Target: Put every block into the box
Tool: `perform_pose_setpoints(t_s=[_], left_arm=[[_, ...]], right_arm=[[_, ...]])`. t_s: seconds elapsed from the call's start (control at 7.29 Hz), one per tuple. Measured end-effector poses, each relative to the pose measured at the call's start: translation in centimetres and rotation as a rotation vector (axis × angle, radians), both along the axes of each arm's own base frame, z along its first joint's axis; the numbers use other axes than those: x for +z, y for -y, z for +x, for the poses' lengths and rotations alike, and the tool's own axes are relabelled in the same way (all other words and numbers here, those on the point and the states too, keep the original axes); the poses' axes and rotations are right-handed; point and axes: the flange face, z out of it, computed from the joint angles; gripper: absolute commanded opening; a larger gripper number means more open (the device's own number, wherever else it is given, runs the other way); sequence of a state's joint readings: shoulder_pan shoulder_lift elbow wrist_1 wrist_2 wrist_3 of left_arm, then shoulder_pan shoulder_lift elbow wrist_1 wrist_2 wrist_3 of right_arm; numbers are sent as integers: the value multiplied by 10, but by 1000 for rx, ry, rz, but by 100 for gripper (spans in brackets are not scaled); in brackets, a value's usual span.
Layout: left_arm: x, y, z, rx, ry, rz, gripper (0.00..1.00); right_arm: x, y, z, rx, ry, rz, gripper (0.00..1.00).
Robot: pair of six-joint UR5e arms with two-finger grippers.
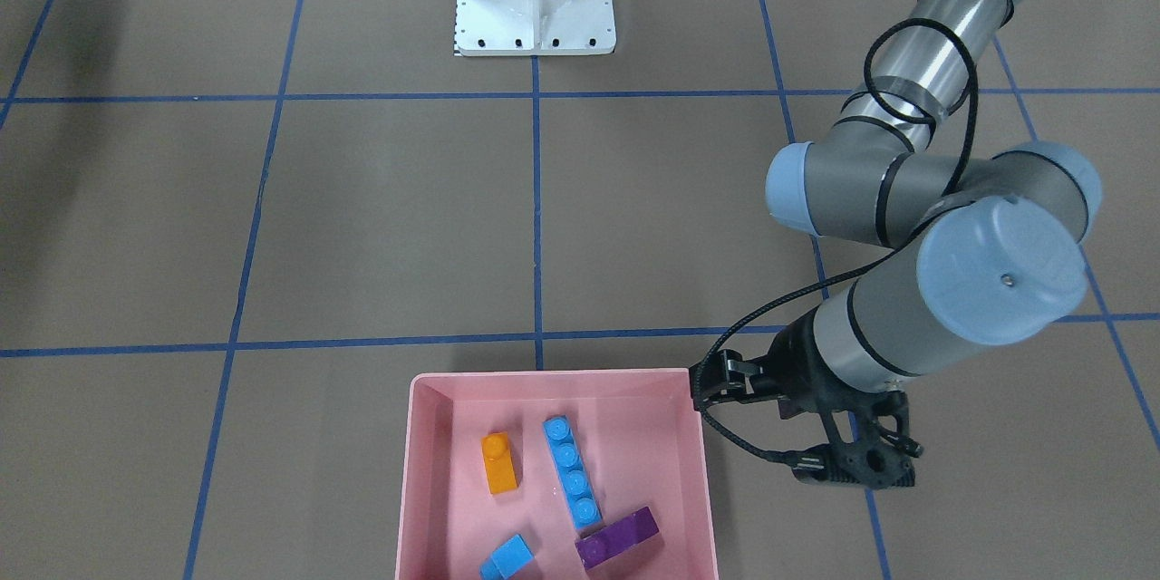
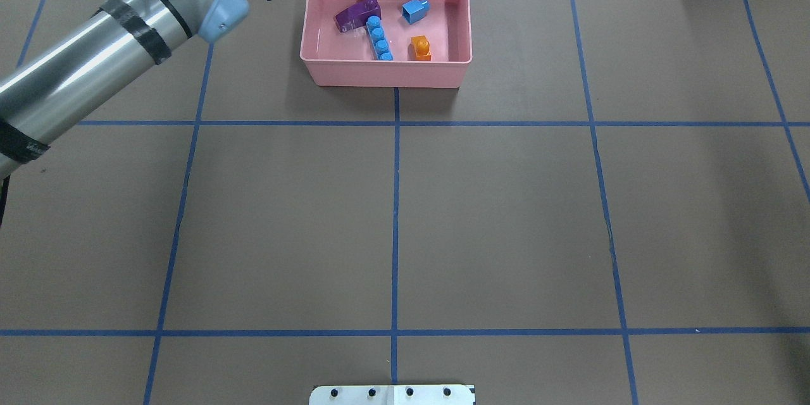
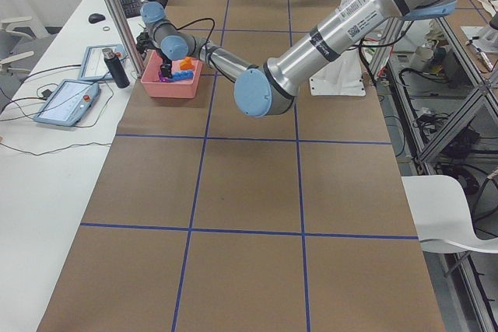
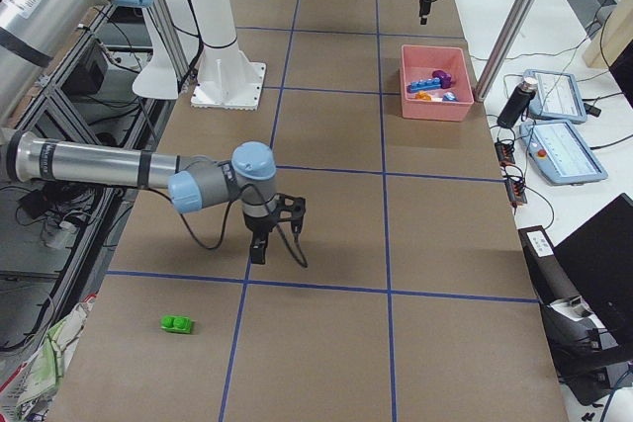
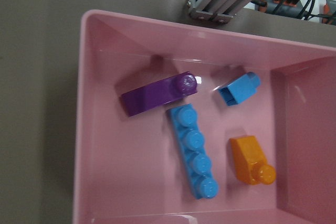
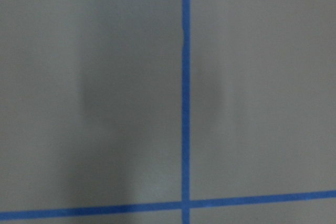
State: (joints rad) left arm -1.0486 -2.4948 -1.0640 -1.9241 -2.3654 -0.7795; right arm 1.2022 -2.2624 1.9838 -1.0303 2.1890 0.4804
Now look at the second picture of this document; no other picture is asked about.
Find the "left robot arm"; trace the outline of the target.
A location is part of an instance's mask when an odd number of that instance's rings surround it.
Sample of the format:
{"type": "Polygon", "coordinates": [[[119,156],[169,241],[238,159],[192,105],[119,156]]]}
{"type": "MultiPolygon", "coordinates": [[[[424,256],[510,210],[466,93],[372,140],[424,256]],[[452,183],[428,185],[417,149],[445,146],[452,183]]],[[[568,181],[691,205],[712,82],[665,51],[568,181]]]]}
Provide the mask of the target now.
{"type": "Polygon", "coordinates": [[[249,13],[247,0],[107,0],[83,25],[2,79],[2,177],[194,36],[214,44],[249,13]]]}

